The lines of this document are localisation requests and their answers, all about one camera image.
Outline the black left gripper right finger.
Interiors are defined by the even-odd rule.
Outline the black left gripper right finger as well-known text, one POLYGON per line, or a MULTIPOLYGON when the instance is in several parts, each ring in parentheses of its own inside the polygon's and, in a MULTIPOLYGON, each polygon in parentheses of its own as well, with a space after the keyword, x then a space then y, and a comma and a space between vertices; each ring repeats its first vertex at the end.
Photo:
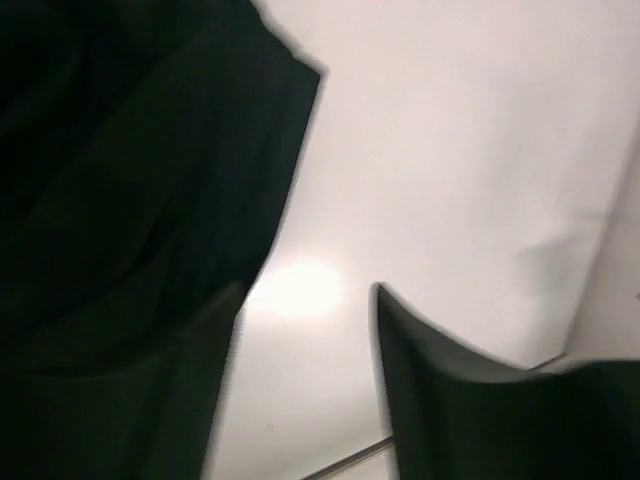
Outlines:
POLYGON ((373 288, 402 479, 635 479, 639 364, 547 373, 487 358, 373 288))

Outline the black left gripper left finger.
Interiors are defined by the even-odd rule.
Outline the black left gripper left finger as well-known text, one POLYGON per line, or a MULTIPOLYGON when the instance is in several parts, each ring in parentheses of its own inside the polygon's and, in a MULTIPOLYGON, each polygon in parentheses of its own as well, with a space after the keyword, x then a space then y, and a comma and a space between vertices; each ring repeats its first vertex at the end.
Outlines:
POLYGON ((2 478, 200 478, 244 298, 232 283, 78 366, 2 364, 2 478))

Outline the black pleated skirt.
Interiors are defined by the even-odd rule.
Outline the black pleated skirt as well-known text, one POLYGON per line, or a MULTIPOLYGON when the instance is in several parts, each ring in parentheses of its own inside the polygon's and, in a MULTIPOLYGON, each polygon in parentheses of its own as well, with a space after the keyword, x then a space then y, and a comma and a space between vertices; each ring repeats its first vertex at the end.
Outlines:
POLYGON ((252 287, 321 78, 250 1, 3 2, 2 366, 252 287))

